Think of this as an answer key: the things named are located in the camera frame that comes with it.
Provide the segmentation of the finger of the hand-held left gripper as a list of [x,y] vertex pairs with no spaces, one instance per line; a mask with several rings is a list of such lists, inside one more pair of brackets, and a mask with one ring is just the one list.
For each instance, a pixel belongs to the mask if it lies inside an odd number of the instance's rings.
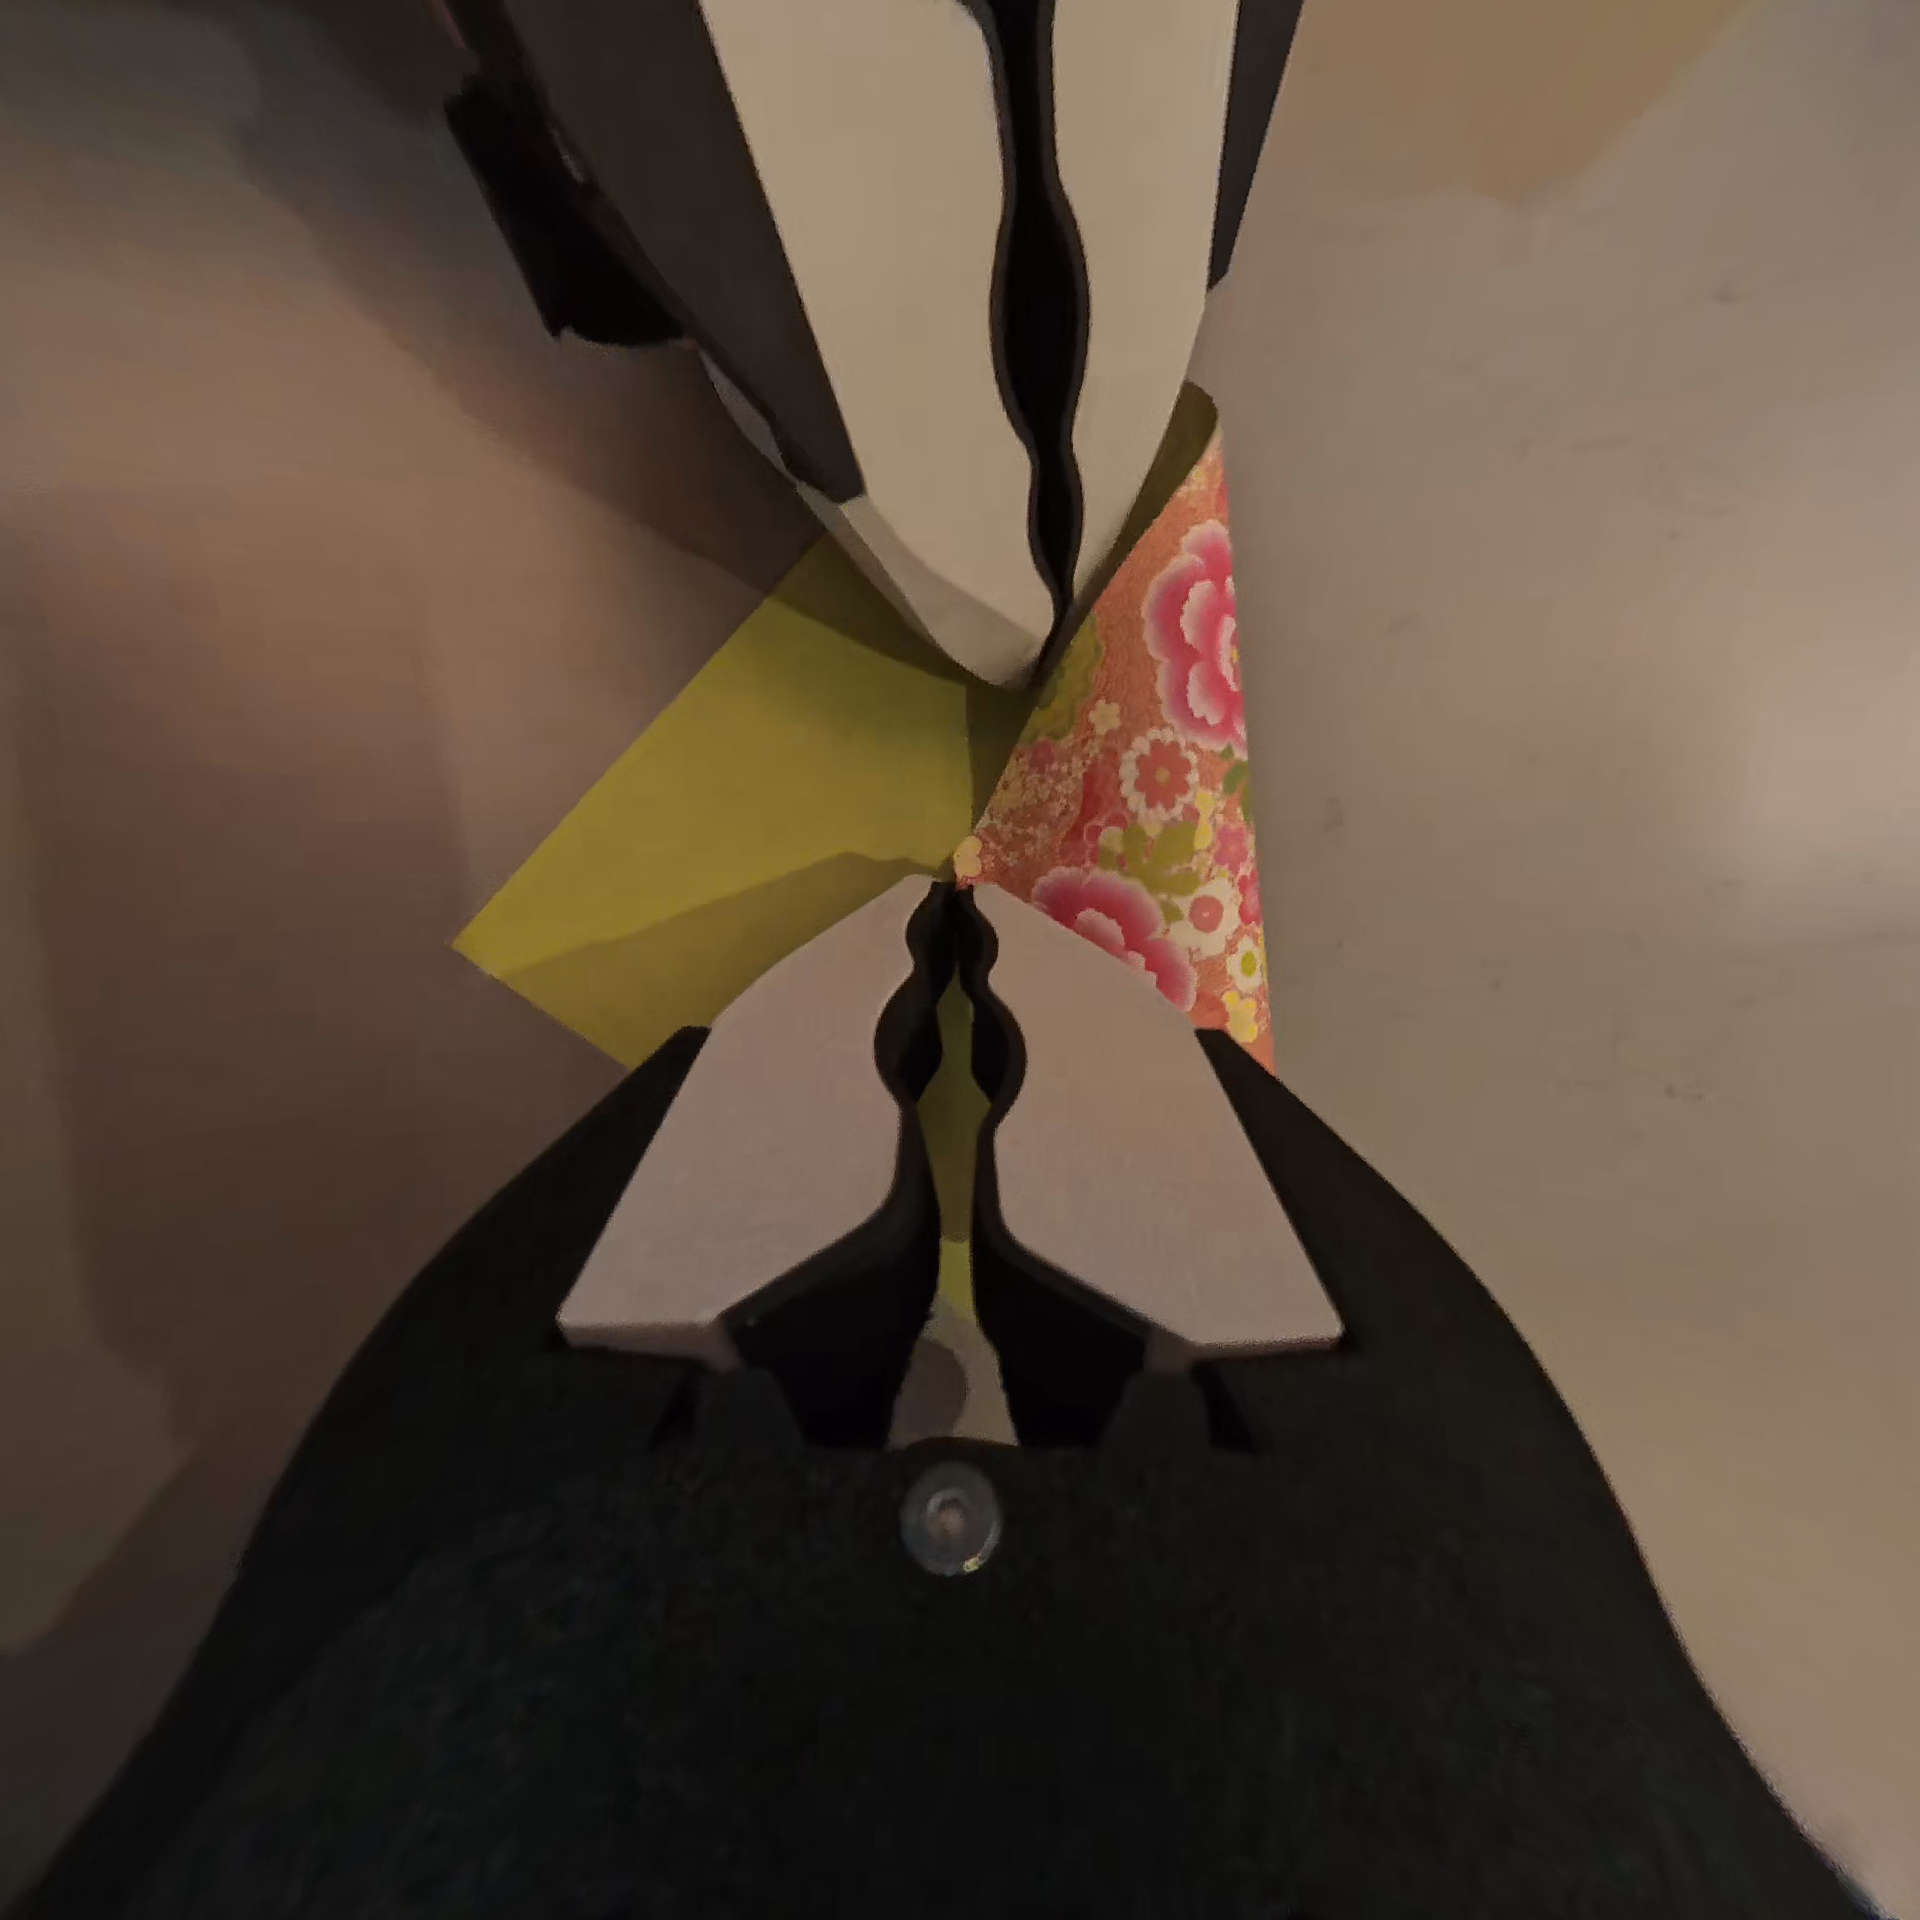
[[1073,609],[1096,595],[1186,378],[1232,70],[1233,3],[1050,9],[1050,159],[1086,276]]
[[797,492],[924,644],[1023,686],[1056,615],[997,367],[987,32],[963,3],[702,3],[702,26],[857,465]]

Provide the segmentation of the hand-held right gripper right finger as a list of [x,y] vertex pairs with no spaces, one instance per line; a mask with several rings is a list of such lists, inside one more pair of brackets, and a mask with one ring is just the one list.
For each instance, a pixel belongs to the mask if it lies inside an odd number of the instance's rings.
[[969,1294],[1017,1444],[1099,1444],[1138,1380],[1339,1345],[1205,1033],[1143,972],[977,885],[963,988]]

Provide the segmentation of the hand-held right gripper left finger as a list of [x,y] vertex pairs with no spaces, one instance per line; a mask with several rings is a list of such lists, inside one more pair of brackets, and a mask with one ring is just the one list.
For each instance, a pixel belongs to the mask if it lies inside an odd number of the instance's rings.
[[706,1024],[556,1324],[574,1350],[770,1374],[812,1444],[885,1448],[942,1211],[950,885],[901,877]]

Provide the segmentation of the floral yellow origami paper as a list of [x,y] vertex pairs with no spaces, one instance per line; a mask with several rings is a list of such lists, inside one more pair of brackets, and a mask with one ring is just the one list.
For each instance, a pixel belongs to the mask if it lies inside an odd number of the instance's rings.
[[1182,388],[1038,693],[963,683],[819,543],[453,948],[640,1070],[901,877],[997,885],[1275,1066],[1233,533]]

